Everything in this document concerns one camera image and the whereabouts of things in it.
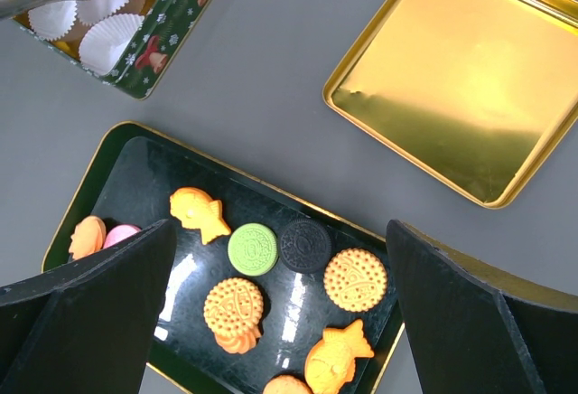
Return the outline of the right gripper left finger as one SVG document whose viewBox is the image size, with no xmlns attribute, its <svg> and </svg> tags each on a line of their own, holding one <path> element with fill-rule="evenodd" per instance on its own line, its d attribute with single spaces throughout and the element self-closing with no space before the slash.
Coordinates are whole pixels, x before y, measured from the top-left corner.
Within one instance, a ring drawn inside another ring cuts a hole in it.
<svg viewBox="0 0 578 394">
<path fill-rule="evenodd" d="M 98 253 L 1 288 L 3 393 L 136 393 L 176 250 L 159 220 Z"/>
</svg>

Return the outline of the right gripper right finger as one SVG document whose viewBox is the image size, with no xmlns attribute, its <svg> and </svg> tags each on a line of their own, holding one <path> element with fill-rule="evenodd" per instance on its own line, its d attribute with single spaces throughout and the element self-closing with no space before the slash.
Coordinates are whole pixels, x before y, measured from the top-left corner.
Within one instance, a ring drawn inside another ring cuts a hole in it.
<svg viewBox="0 0 578 394">
<path fill-rule="evenodd" d="M 575 393 L 577 297 L 400 221 L 387 253 L 425 393 Z"/>
</svg>

